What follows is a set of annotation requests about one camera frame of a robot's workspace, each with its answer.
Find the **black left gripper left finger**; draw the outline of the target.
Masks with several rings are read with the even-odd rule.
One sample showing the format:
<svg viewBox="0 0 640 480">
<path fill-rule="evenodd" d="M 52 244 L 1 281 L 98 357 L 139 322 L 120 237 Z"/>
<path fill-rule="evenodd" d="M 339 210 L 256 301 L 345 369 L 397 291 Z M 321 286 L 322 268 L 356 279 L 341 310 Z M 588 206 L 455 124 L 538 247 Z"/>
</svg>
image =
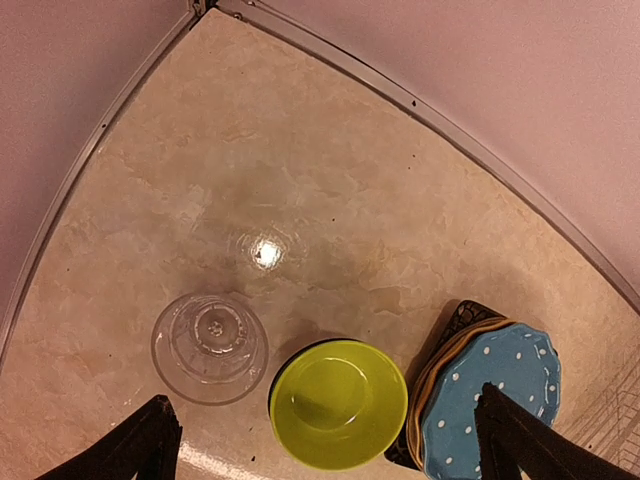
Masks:
<svg viewBox="0 0 640 480">
<path fill-rule="evenodd" d="M 182 437 L 169 398 L 156 395 L 43 479 L 174 479 Z"/>
</svg>

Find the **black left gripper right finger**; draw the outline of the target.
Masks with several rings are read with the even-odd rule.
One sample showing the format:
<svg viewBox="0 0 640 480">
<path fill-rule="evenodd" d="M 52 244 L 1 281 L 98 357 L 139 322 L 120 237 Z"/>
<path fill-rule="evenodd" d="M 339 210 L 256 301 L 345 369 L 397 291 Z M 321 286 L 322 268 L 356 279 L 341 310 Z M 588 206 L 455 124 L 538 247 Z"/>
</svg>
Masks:
<svg viewBox="0 0 640 480">
<path fill-rule="evenodd" d="M 565 439 L 486 383 L 474 419 L 484 479 L 633 479 L 626 470 Z"/>
</svg>

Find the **blue polka dot plate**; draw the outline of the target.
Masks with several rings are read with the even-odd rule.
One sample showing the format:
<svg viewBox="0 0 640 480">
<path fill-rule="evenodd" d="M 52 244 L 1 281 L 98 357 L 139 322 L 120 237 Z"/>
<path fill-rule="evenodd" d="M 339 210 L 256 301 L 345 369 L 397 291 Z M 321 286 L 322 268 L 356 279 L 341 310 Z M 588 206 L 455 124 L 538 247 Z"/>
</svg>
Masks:
<svg viewBox="0 0 640 480">
<path fill-rule="evenodd" d="M 478 335 L 436 376 L 418 417 L 429 479 L 481 479 L 491 436 L 514 410 L 547 427 L 561 403 L 561 362 L 548 333 L 514 323 Z"/>
</svg>

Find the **clear glass cup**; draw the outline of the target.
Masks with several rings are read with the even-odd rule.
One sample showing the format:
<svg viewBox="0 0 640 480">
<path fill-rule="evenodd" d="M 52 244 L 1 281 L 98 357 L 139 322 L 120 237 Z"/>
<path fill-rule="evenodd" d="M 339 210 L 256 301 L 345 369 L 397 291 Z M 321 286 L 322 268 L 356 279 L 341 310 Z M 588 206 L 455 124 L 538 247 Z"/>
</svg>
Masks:
<svg viewBox="0 0 640 480">
<path fill-rule="evenodd" d="M 159 315 L 151 355 L 174 393 L 196 404 L 223 406 L 256 388 L 269 347 L 262 323 L 246 303 L 229 294 L 192 293 Z"/>
</svg>

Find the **black floral square plate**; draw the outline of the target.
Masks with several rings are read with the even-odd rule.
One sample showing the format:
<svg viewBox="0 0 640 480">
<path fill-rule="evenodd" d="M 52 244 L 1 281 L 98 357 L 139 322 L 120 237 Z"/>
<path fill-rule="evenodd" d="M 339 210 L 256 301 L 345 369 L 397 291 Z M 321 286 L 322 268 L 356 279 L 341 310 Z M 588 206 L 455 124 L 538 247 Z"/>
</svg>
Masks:
<svg viewBox="0 0 640 480">
<path fill-rule="evenodd" d="M 466 328 L 476 326 L 483 321 L 504 318 L 504 315 L 473 300 L 449 301 L 407 370 L 406 381 L 409 395 L 416 391 L 418 377 L 422 370 L 431 360 L 436 358 L 439 350 L 452 338 Z M 393 444 L 384 452 L 384 457 L 392 464 L 418 471 L 419 468 L 409 453 L 406 427 L 407 424 L 404 424 Z"/>
</svg>

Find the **lime green bowl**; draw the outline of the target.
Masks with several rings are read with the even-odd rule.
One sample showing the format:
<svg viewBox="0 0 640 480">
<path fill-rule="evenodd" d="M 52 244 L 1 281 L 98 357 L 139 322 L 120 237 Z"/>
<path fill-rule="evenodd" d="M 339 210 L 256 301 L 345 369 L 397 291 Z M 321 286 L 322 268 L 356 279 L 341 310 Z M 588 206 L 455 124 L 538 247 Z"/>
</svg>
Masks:
<svg viewBox="0 0 640 480">
<path fill-rule="evenodd" d="M 396 363 L 365 342 L 325 343 L 281 376 L 268 408 L 274 436 L 289 456 L 322 471 L 360 467 L 390 447 L 408 412 Z"/>
</svg>

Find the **aluminium frame rail left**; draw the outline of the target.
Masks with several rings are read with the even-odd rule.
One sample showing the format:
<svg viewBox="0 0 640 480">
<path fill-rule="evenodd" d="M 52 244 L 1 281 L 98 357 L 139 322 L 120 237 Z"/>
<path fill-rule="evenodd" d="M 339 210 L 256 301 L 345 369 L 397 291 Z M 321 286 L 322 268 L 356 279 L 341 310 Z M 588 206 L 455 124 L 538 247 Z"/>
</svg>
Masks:
<svg viewBox="0 0 640 480">
<path fill-rule="evenodd" d="M 1 341 L 106 130 L 196 18 L 190 1 L 1 4 Z"/>
</svg>

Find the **aluminium frame rail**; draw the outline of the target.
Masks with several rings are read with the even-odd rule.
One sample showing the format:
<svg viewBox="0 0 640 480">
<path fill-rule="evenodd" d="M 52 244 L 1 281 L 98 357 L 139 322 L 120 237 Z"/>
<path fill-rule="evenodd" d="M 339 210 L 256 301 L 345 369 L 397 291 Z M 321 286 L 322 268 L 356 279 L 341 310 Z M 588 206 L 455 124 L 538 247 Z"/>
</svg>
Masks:
<svg viewBox="0 0 640 480">
<path fill-rule="evenodd" d="M 634 309 L 639 293 L 563 213 L 503 160 L 446 116 L 347 50 L 262 1 L 217 1 L 215 8 L 353 78 L 430 128 L 516 194 L 571 243 Z"/>
<path fill-rule="evenodd" d="M 1 341 L 106 130 L 196 18 L 190 1 L 1 4 Z"/>
</svg>

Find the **aluminium frame rail back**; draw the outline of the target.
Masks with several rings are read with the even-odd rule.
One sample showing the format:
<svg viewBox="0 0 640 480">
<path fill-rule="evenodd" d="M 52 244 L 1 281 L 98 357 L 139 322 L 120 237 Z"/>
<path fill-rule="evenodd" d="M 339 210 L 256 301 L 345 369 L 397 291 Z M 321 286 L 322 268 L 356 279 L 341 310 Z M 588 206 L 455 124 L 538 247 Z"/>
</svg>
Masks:
<svg viewBox="0 0 640 480">
<path fill-rule="evenodd" d="M 215 8 L 353 78 L 430 128 L 516 194 L 571 243 L 634 309 L 639 293 L 563 213 L 503 160 L 446 116 L 347 50 L 262 1 L 217 1 Z"/>
</svg>

